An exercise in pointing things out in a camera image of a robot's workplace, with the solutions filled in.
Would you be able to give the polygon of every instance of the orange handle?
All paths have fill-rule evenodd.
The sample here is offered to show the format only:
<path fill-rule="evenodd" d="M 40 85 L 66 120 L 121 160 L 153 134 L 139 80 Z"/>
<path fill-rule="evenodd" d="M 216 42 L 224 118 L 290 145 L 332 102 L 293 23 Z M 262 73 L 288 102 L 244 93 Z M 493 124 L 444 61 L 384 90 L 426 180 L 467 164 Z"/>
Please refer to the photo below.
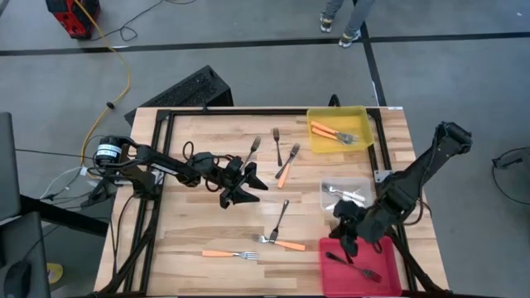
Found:
<path fill-rule="evenodd" d="M 316 133 L 317 135 L 319 136 L 322 136 L 322 137 L 328 137 L 330 139 L 334 139 L 336 141 L 338 141 L 337 137 L 332 135 L 332 134 L 329 134 L 327 132 L 322 132 L 320 129 L 317 129 L 316 127 L 313 127 L 313 129 L 311 129 L 312 132 Z"/>
<path fill-rule="evenodd" d="M 303 244 L 287 243 L 287 242 L 284 242 L 284 241 L 275 241 L 274 244 L 277 244 L 279 246 L 283 246 L 285 248 L 299 250 L 301 252 L 304 252 L 306 250 L 306 246 L 303 245 Z"/>
<path fill-rule="evenodd" d="M 329 128 L 329 127 L 326 127 L 326 126 L 318 123 L 317 121 L 311 121 L 311 126 L 314 126 L 314 127 L 318 128 L 318 129 L 320 129 L 321 131 L 329 132 L 331 134 L 337 133 L 336 130 L 333 130 L 333 129 Z"/>
<path fill-rule="evenodd" d="M 282 175 L 280 176 L 280 180 L 278 181 L 278 188 L 281 189 L 283 185 L 285 184 L 285 180 L 287 179 L 287 173 L 289 172 L 289 169 L 291 168 L 291 162 L 285 166 L 285 169 L 283 170 Z"/>
<path fill-rule="evenodd" d="M 203 257 L 233 257 L 231 252 L 202 251 Z"/>

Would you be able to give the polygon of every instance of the yellow cable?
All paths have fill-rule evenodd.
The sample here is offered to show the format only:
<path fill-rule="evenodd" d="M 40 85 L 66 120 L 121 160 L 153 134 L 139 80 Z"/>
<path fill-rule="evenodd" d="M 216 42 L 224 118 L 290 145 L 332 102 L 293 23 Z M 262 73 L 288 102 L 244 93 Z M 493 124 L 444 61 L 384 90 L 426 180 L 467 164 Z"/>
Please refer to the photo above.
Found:
<path fill-rule="evenodd" d="M 96 30 L 98 30 L 98 33 L 99 35 L 101 36 L 101 39 L 103 40 L 105 46 L 112 52 L 116 53 L 116 55 L 118 55 L 119 59 L 121 59 L 121 61 L 123 62 L 123 64 L 125 65 L 125 68 L 127 69 L 127 86 L 125 87 L 125 89 L 122 91 L 122 93 L 120 95 L 118 95 L 118 97 L 113 101 L 113 104 L 116 104 L 118 103 L 121 99 L 123 99 L 123 97 L 125 96 L 125 94 L 127 94 L 127 92 L 130 90 L 131 88 L 131 68 L 129 67 L 129 64 L 127 63 L 127 61 L 125 60 L 125 58 L 123 58 L 123 56 L 118 53 L 112 46 L 110 46 L 110 43 L 108 42 L 107 38 L 105 38 L 105 35 L 103 34 L 103 31 L 101 30 L 101 28 L 99 28 L 98 26 L 98 23 L 96 23 L 96 21 L 90 16 L 89 12 L 86 11 L 86 9 L 84 9 L 83 5 L 81 5 L 81 3 L 79 2 L 79 0 L 74 0 L 75 4 L 77 4 L 77 6 L 79 6 L 79 8 L 81 8 L 81 11 L 83 11 L 83 13 L 85 14 L 85 16 L 90 20 L 90 22 L 92 23 L 92 25 L 94 26 L 94 28 L 96 28 Z M 96 119 L 96 122 L 94 123 L 94 125 L 92 125 L 92 127 L 90 128 L 90 131 L 89 133 L 86 135 L 86 138 L 84 139 L 84 142 L 83 142 L 83 146 L 81 147 L 81 166 L 84 166 L 84 152 L 86 150 L 86 147 L 88 145 L 88 141 L 90 139 L 90 136 L 92 136 L 92 133 L 94 133 L 94 130 L 98 127 L 99 125 L 99 122 L 101 121 L 101 119 L 103 119 L 103 117 L 105 116 L 105 114 L 108 112 L 109 108 L 105 108 L 105 110 L 103 110 L 103 112 L 101 112 L 101 114 L 99 115 L 99 117 Z M 92 176 L 90 173 L 87 173 L 89 175 L 90 178 L 92 179 L 95 179 L 96 177 Z"/>

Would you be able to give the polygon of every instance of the clear plastic container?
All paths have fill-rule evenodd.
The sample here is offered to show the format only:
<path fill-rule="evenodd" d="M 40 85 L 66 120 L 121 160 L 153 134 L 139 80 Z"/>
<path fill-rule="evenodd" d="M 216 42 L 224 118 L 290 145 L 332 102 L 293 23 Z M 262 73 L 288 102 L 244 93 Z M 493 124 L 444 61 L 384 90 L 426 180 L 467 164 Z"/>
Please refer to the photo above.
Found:
<path fill-rule="evenodd" d="M 357 205 L 368 208 L 373 204 L 370 180 L 326 177 L 320 181 L 320 206 L 325 212 L 333 213 L 335 205 L 341 199 L 352 200 Z"/>
<path fill-rule="evenodd" d="M 319 136 L 311 131 L 311 121 L 337 132 L 357 136 L 358 140 L 352 145 L 344 145 L 336 140 Z M 307 110 L 307 131 L 311 150 L 314 153 L 360 151 L 373 144 L 372 128 L 364 106 L 310 108 Z"/>

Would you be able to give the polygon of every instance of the black box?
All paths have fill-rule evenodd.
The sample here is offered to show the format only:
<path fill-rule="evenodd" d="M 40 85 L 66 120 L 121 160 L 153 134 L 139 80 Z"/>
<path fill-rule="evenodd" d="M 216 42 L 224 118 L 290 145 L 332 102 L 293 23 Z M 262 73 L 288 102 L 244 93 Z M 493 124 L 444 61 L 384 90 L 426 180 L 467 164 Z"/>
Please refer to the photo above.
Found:
<path fill-rule="evenodd" d="M 207 65 L 158 94 L 142 107 L 233 107 L 230 87 Z M 125 114 L 132 126 L 136 109 Z"/>

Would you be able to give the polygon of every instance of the person's legs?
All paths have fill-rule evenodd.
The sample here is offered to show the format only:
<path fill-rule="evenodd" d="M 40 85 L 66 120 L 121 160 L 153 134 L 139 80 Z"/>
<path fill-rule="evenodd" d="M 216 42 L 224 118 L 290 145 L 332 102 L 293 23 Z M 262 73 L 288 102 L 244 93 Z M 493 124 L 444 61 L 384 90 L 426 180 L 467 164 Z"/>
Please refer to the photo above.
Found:
<path fill-rule="evenodd" d="M 322 32 L 331 32 L 331 23 L 335 19 L 335 14 L 342 7 L 345 0 L 329 0 L 325 5 L 325 10 L 320 15 L 320 30 Z"/>
<path fill-rule="evenodd" d="M 355 5 L 354 11 L 351 13 L 351 17 L 348 22 L 348 26 L 344 30 L 342 38 L 340 38 L 339 46 L 344 48 L 351 46 L 353 41 L 358 40 L 361 37 L 360 27 L 363 25 L 364 20 L 370 13 L 375 0 L 358 0 Z"/>

